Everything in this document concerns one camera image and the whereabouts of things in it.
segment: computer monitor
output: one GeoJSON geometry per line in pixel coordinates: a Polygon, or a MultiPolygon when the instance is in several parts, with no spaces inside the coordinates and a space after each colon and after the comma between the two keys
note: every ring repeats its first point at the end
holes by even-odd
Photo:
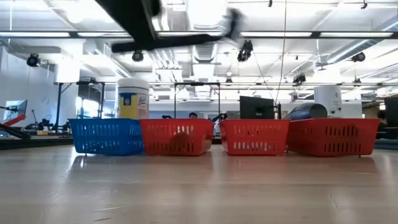
{"type": "Polygon", "coordinates": [[[386,120],[389,127],[398,127],[398,97],[384,99],[386,105],[386,120]]]}
{"type": "Polygon", "coordinates": [[[275,119],[274,100],[240,96],[241,119],[275,119]]]}
{"type": "Polygon", "coordinates": [[[26,106],[27,100],[12,100],[6,102],[6,108],[10,108],[11,110],[6,110],[4,112],[3,120],[9,121],[17,118],[22,114],[26,114],[26,106]]]}

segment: white wall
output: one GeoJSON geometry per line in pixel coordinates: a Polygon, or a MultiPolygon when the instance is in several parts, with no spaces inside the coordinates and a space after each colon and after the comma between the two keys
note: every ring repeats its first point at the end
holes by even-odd
{"type": "MultiPolygon", "coordinates": [[[[53,84],[54,73],[44,68],[30,68],[26,61],[8,54],[4,47],[0,48],[0,105],[5,106],[9,100],[27,100],[27,118],[15,126],[33,123],[31,110],[35,110],[38,121],[51,115],[55,122],[57,112],[58,86],[53,84]]],[[[76,115],[75,98],[77,86],[71,86],[62,94],[60,124],[67,118],[76,115]]],[[[0,110],[0,122],[3,122],[4,110],[0,110]]]]}
{"type": "MultiPolygon", "coordinates": [[[[297,105],[303,102],[295,101],[291,103],[282,102],[282,111],[288,113],[297,105]]],[[[151,101],[150,111],[174,111],[174,102],[151,101]]],[[[218,111],[218,102],[177,102],[177,111],[218,111]]],[[[239,111],[239,102],[221,102],[221,112],[239,111]]],[[[362,104],[343,102],[342,111],[344,118],[362,118],[362,104]]]]}

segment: wooden floor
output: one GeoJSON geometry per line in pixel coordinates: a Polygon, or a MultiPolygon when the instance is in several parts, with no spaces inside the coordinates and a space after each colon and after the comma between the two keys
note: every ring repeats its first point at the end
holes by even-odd
{"type": "Polygon", "coordinates": [[[398,151],[105,157],[0,151],[0,223],[398,223],[398,151]]]}

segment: red basket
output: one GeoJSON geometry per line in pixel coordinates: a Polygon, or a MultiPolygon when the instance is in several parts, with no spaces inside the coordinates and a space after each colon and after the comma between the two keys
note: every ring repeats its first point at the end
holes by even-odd
{"type": "Polygon", "coordinates": [[[313,156],[370,155],[378,119],[322,118],[291,121],[289,151],[313,156]]]}
{"type": "Polygon", "coordinates": [[[140,120],[145,153],[200,156],[211,147],[214,123],[207,119],[140,120]]]}
{"type": "Polygon", "coordinates": [[[283,155],[289,121],[229,119],[221,122],[220,130],[229,155],[283,155]]]}

